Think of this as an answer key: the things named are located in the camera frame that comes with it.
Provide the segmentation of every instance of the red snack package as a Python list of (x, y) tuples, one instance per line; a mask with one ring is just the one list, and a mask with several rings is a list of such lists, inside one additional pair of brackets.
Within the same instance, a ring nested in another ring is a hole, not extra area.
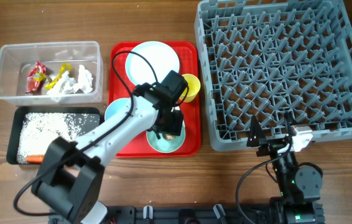
[(34, 75), (36, 73), (42, 73), (46, 75), (46, 66), (40, 62), (35, 63), (35, 68), (31, 70), (31, 72), (28, 74), (27, 77), (27, 91), (26, 93), (31, 94), (31, 93), (36, 93), (43, 84), (43, 80), (41, 81), (36, 81), (34, 80)]

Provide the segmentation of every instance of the transparent container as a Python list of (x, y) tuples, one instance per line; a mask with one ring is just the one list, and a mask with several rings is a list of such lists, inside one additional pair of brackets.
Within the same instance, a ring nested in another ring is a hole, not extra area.
[[(47, 74), (52, 78), (57, 76), (63, 62), (72, 66), (70, 77), (75, 79), (78, 78), (79, 65), (84, 65), (93, 75), (93, 91), (56, 97), (46, 95), (45, 88), (33, 95), (25, 93), (27, 76), (36, 61), (46, 65)], [(95, 41), (5, 45), (0, 51), (0, 100), (18, 106), (100, 102), (103, 70), (100, 47)]]

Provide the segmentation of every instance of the gray dish rack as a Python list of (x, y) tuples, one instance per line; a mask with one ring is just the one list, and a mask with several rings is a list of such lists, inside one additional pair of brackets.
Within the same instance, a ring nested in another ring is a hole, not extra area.
[(342, 0), (206, 0), (195, 37), (211, 146), (247, 149), (251, 116), (268, 137), (285, 112), (314, 141), (352, 139), (352, 28)]

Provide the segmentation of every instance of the wooden table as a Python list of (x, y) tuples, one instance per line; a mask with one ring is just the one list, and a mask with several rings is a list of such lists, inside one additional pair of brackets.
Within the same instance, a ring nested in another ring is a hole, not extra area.
[[(193, 23), (198, 1), (50, 2), (0, 4), (0, 48), (5, 44), (95, 40), (100, 44), (106, 62), (104, 74), (107, 74), (111, 48), (118, 42), (187, 40), (195, 43)], [(346, 0), (346, 7), (352, 21), (352, 0)], [(106, 94), (103, 102), (94, 106), (103, 112)], [(12, 207), (15, 194), (37, 171), (36, 166), (6, 163), (15, 109), (0, 101), (0, 223), (45, 223), (45, 217), (25, 217)], [(204, 108), (201, 114), (203, 139), (196, 155), (175, 159), (114, 159), (106, 168), (100, 200), (107, 205), (136, 207), (234, 205), (239, 178), (265, 158), (257, 158), (255, 150), (227, 153), (212, 150)], [(327, 223), (352, 223), (352, 140), (311, 144), (297, 154), (297, 159), (314, 162), (324, 170), (321, 203)], [(265, 170), (259, 169), (245, 181), (241, 195), (244, 203), (265, 203), (269, 197), (279, 195), (279, 189)], [(35, 212), (48, 209), (29, 192), (22, 197), (21, 207)]]

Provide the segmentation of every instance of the yellow bowl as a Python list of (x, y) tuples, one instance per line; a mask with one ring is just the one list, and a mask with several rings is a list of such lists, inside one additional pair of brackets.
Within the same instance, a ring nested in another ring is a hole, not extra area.
[[(184, 77), (184, 79), (186, 79), (186, 81), (188, 83), (188, 87), (189, 87), (188, 94), (187, 94), (184, 102), (189, 103), (194, 100), (195, 96), (200, 91), (201, 82), (198, 77), (196, 77), (195, 75), (192, 75), (192, 74), (184, 74), (183, 77)], [(179, 98), (180, 100), (183, 100), (184, 96), (186, 95), (186, 92), (187, 92), (187, 88), (184, 90), (184, 92), (180, 96), (180, 98)]]

